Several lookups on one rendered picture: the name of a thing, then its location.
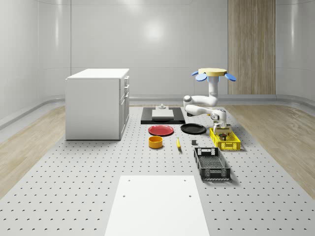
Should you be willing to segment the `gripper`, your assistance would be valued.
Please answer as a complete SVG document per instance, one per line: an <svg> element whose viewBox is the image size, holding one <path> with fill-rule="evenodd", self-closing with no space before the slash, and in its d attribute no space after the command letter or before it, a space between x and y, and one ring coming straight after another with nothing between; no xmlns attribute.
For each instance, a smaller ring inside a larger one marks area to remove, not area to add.
<svg viewBox="0 0 315 236"><path fill-rule="evenodd" d="M232 129L231 129L231 126L230 125L227 125L226 127L222 128L220 126L215 126L214 127L214 133L216 135L219 135L219 134L229 134L232 132Z"/></svg>

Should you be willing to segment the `yellow basket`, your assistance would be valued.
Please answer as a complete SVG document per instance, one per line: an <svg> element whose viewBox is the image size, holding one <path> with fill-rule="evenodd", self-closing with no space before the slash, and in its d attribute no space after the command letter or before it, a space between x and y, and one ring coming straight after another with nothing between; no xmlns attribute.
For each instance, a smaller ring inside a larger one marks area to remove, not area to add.
<svg viewBox="0 0 315 236"><path fill-rule="evenodd" d="M229 133L226 136L226 140L222 141L219 135L213 132L213 128L210 128L210 137L215 147L220 148L221 150L240 150L241 141L234 132Z"/></svg>

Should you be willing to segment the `black plate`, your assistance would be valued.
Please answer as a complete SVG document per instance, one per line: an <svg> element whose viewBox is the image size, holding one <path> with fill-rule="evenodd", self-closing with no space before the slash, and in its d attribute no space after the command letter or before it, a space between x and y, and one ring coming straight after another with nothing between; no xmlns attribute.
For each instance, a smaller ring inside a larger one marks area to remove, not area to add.
<svg viewBox="0 0 315 236"><path fill-rule="evenodd" d="M184 133L193 134L193 135L203 134L207 131L203 125L196 124L196 123L183 124L181 126L181 130Z"/></svg>

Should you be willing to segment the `dark grey basket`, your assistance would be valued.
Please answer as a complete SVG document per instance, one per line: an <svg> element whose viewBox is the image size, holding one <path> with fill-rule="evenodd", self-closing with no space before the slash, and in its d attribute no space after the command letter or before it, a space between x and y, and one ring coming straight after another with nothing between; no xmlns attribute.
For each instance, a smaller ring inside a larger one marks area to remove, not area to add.
<svg viewBox="0 0 315 236"><path fill-rule="evenodd" d="M194 157L203 180L230 179L230 166L217 147L195 147Z"/></svg>

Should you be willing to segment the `drone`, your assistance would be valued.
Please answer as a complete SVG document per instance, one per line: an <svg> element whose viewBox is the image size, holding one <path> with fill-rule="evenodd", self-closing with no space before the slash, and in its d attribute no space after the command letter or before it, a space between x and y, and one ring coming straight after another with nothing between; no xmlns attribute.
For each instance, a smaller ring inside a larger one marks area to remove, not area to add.
<svg viewBox="0 0 315 236"><path fill-rule="evenodd" d="M229 74L227 70L220 68L200 68L198 71L195 71L191 74L195 76L197 81L204 81L210 77L220 77L225 76L228 80L235 82L236 78Z"/></svg>

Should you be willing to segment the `red plate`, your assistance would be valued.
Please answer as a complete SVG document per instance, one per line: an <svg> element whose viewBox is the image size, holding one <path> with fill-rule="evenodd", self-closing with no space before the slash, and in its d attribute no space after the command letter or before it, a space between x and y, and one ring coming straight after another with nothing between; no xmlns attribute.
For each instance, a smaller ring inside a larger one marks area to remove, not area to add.
<svg viewBox="0 0 315 236"><path fill-rule="evenodd" d="M174 133L174 129L168 125L154 125L148 128L148 132L154 136L169 136Z"/></svg>

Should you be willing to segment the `yellow bowl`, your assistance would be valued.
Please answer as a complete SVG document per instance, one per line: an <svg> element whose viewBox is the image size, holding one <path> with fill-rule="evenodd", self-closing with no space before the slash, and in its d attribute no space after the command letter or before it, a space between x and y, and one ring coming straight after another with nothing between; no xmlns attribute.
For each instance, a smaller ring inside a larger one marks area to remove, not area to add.
<svg viewBox="0 0 315 236"><path fill-rule="evenodd" d="M163 146L163 138L161 136L151 136L149 138L149 147L158 149Z"/></svg>

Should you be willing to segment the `black stove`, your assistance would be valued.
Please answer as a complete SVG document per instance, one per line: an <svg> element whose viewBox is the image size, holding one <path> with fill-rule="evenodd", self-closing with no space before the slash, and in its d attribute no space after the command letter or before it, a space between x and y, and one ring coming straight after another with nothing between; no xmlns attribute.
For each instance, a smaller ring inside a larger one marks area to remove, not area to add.
<svg viewBox="0 0 315 236"><path fill-rule="evenodd" d="M185 124L185 118L180 107L169 107L169 109L173 111L174 119L153 119L152 110L154 110L154 108L144 107L141 124Z"/></svg>

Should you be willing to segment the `white board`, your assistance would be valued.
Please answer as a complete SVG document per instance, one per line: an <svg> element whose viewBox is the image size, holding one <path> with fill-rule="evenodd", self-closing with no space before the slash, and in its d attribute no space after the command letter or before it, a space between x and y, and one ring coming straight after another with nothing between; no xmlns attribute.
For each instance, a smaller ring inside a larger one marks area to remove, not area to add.
<svg viewBox="0 0 315 236"><path fill-rule="evenodd" d="M121 176L105 236L209 236L194 176Z"/></svg>

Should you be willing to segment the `white cabinet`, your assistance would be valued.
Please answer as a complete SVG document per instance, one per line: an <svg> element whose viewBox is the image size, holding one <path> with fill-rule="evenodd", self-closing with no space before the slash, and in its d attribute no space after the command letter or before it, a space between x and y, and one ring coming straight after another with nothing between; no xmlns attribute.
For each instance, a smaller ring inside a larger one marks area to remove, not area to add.
<svg viewBox="0 0 315 236"><path fill-rule="evenodd" d="M65 138L120 140L129 117L128 68L86 69L65 81Z"/></svg>

